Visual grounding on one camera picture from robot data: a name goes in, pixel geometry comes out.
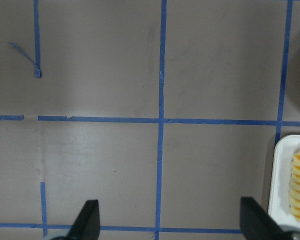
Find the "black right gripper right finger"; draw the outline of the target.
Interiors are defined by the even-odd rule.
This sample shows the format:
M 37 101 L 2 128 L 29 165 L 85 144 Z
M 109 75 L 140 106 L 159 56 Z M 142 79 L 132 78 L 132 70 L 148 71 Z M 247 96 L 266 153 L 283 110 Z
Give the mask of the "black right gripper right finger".
M 240 198 L 240 230 L 246 240 L 296 240 L 295 231 L 284 231 L 253 197 Z

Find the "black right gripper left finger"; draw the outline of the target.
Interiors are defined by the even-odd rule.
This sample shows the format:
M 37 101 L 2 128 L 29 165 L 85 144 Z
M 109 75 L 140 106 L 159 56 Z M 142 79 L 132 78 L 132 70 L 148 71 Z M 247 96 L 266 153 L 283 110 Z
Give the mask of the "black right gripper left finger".
M 101 231 L 99 201 L 87 200 L 72 227 L 67 240 L 98 240 Z

